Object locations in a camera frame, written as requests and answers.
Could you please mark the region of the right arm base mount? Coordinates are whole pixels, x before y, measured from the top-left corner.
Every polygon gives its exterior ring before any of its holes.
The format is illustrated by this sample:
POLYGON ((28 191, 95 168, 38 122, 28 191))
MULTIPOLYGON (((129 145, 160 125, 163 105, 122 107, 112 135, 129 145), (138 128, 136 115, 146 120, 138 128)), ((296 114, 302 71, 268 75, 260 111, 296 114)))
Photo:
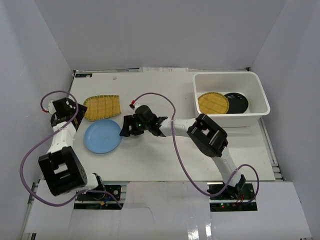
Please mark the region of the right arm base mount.
POLYGON ((232 196, 226 190, 219 196, 209 198, 210 212, 255 212, 258 210, 256 200, 249 203, 254 195, 255 190, 252 183, 246 183, 238 196, 232 196))

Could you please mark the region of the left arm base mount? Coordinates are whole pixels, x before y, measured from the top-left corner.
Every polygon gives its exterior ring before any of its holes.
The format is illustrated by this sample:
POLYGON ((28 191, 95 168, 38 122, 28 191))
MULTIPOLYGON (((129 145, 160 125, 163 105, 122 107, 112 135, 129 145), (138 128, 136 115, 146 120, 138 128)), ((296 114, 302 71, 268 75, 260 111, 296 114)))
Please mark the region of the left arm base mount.
POLYGON ((107 193, 88 192, 76 198, 73 208, 75 210, 121 210, 126 199, 127 186, 105 184, 104 189, 111 193, 121 206, 107 193))

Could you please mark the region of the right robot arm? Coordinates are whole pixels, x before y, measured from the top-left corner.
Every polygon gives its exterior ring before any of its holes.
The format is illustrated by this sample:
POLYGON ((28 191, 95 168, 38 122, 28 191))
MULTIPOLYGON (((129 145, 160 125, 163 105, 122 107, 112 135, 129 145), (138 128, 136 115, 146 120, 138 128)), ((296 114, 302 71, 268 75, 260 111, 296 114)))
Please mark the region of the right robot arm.
POLYGON ((211 158, 218 168, 226 195, 236 200, 244 193, 246 179, 228 149, 227 133, 206 114, 196 118, 172 120, 157 116, 147 105, 131 105, 132 115, 123 117, 121 137, 139 136, 145 131, 156 137, 189 137, 199 151, 211 158))

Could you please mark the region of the black plate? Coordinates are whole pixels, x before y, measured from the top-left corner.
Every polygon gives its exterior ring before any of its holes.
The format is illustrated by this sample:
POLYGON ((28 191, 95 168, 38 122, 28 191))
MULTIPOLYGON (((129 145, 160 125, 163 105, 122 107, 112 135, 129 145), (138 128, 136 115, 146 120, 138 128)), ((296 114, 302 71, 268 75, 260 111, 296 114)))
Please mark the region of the black plate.
POLYGON ((230 92, 224 95, 229 103, 227 114, 243 114, 249 107, 247 98, 236 92, 230 92))

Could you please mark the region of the round woven bamboo tray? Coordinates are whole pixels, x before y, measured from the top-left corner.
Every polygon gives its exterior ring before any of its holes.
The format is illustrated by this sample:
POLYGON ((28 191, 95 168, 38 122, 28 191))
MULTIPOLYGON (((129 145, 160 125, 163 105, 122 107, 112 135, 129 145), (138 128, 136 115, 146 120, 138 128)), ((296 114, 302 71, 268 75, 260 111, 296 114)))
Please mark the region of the round woven bamboo tray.
POLYGON ((198 97, 199 110, 207 115, 226 114, 230 104, 228 99, 218 92, 207 92, 198 97))

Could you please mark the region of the light blue plate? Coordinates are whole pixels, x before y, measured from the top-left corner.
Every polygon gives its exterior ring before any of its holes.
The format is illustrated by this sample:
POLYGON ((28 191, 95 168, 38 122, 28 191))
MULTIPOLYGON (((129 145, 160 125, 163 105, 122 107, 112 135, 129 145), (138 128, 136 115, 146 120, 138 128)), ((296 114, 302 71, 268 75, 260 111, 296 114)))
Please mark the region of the light blue plate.
POLYGON ((113 151, 121 142, 121 128, 117 122, 101 119, 92 123, 85 131, 83 142, 92 153, 105 154, 113 151))

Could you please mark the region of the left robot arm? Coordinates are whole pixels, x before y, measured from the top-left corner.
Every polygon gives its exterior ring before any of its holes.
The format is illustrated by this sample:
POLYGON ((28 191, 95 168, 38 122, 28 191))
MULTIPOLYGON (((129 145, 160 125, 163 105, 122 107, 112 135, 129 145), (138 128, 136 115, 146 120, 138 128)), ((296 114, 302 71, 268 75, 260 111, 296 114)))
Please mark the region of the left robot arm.
POLYGON ((52 137, 47 153, 38 158, 38 163, 50 192, 59 196, 72 190, 88 190, 94 199, 103 198, 106 187, 100 176, 86 174, 73 149, 74 136, 87 107, 65 97, 51 101, 48 110, 52 130, 57 134, 52 137))

